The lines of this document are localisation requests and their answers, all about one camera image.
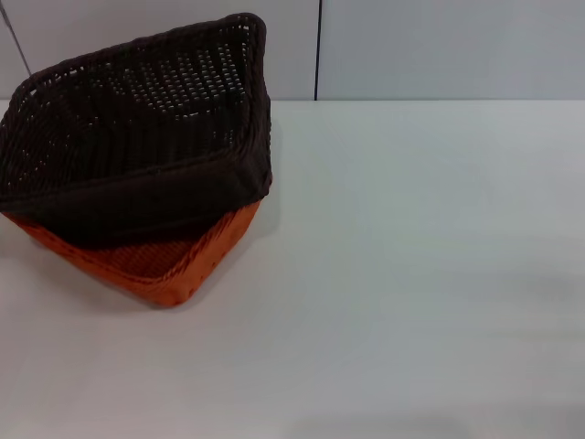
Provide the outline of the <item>dark brown woven plastic basket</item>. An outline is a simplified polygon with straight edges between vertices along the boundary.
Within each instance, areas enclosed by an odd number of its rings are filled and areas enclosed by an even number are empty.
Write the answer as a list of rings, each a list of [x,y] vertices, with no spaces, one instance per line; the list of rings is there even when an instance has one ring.
[[[254,204],[270,191],[267,29],[252,13],[68,59],[0,121],[0,212],[104,245]]]

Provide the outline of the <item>orange woven plastic basket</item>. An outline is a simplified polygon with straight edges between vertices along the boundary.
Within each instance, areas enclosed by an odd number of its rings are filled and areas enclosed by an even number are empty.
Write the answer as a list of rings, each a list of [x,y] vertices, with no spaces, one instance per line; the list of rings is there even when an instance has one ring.
[[[33,240],[83,272],[147,303],[188,301],[247,232],[260,202],[228,212],[204,232],[100,250],[77,247],[40,225],[6,217]]]

